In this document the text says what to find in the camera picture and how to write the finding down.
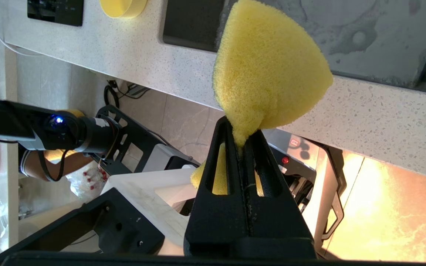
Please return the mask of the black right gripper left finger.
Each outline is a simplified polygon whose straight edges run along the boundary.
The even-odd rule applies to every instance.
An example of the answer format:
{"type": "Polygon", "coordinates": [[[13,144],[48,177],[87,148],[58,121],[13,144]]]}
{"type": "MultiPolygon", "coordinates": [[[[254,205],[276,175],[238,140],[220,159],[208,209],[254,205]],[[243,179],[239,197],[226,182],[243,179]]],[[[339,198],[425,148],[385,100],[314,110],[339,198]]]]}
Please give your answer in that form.
{"type": "Polygon", "coordinates": [[[192,212],[184,235],[185,256],[231,256],[232,244],[247,235],[247,222],[238,149],[227,117],[218,120],[192,212]],[[215,195],[213,185],[225,144],[227,195],[215,195]]]}

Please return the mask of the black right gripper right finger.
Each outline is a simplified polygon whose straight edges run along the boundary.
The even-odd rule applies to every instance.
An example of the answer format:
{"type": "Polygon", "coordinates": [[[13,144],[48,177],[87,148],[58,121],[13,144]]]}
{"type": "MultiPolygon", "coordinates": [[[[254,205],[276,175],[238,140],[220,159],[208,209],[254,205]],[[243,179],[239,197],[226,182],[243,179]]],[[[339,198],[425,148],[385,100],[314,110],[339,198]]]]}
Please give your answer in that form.
{"type": "Polygon", "coordinates": [[[245,143],[242,185],[247,259],[315,259],[313,237],[289,191],[262,131],[245,143]]]}

